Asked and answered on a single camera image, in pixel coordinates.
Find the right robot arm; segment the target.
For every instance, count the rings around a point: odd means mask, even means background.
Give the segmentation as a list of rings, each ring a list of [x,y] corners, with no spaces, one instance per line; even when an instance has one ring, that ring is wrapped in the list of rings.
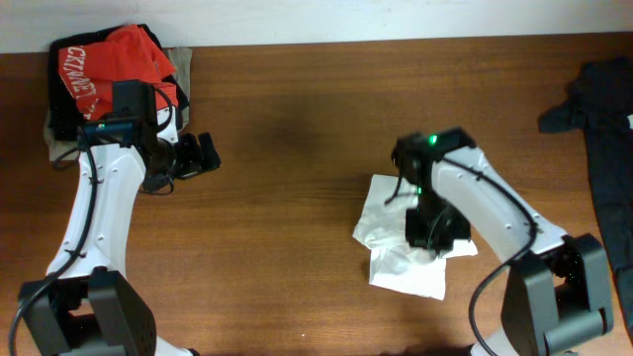
[[[476,231],[500,264],[476,288],[468,319],[472,355],[564,355],[613,328],[609,266],[599,240],[572,237],[529,206],[492,168],[462,129],[397,140],[392,160],[415,186],[407,209],[407,243],[440,255]],[[488,284],[508,274],[501,327],[484,337],[476,303]]]

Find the white t-shirt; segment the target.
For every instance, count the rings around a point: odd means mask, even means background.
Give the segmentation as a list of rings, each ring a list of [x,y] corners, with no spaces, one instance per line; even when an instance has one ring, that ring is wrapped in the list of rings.
[[[447,260],[475,256],[476,244],[457,240],[438,255],[408,245],[406,211],[418,203],[417,189],[395,176],[375,174],[352,236],[370,250],[369,284],[399,293],[443,300]]]

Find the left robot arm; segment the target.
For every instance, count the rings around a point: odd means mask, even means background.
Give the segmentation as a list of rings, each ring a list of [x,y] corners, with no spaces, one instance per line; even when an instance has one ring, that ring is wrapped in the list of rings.
[[[62,243],[45,277],[26,282],[8,335],[17,352],[24,323],[43,355],[193,355],[157,331],[128,281],[126,258],[138,193],[166,195],[177,180],[216,170],[209,133],[169,124],[94,122],[77,131],[79,180]]]

